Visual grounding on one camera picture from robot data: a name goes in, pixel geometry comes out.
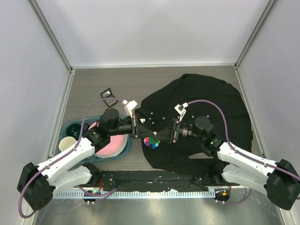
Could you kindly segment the rainbow flower brooch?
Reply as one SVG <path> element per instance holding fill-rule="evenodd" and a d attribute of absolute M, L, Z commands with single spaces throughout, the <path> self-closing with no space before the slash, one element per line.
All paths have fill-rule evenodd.
<path fill-rule="evenodd" d="M 158 133 L 156 131 L 154 132 L 149 132 L 142 140 L 143 143 L 146 147 L 150 148 L 150 149 L 155 149 L 159 146 L 159 144 L 161 143 L 161 141 L 159 139 L 156 138 L 156 135 Z"/>

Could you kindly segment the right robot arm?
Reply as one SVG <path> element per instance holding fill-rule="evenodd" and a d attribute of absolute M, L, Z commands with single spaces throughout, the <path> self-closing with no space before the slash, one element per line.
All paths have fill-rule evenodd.
<path fill-rule="evenodd" d="M 176 143 L 180 137 L 199 139 L 207 156 L 220 161 L 212 175 L 217 185 L 225 182 L 240 184 L 256 190 L 276 206 L 290 210 L 300 196 L 300 177 L 287 160 L 276 162 L 245 151 L 214 133 L 214 126 L 206 117 L 198 117 L 192 126 L 173 119 L 170 125 L 154 138 Z"/>

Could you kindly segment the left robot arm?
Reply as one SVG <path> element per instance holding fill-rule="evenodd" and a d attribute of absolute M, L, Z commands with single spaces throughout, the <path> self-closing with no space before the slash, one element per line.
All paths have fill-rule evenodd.
<path fill-rule="evenodd" d="M 20 193 L 18 210 L 21 217 L 22 203 L 26 203 L 36 212 L 44 208 L 53 198 L 72 187 L 87 184 L 95 187 L 99 181 L 99 170 L 90 162 L 78 169 L 71 167 L 106 147 L 113 136 L 129 135 L 143 139 L 153 137 L 154 132 L 144 125 L 137 114 L 130 114 L 121 119 L 115 109 L 107 109 L 78 140 L 53 158 L 34 165 L 26 164 L 21 172 L 17 190 Z"/>

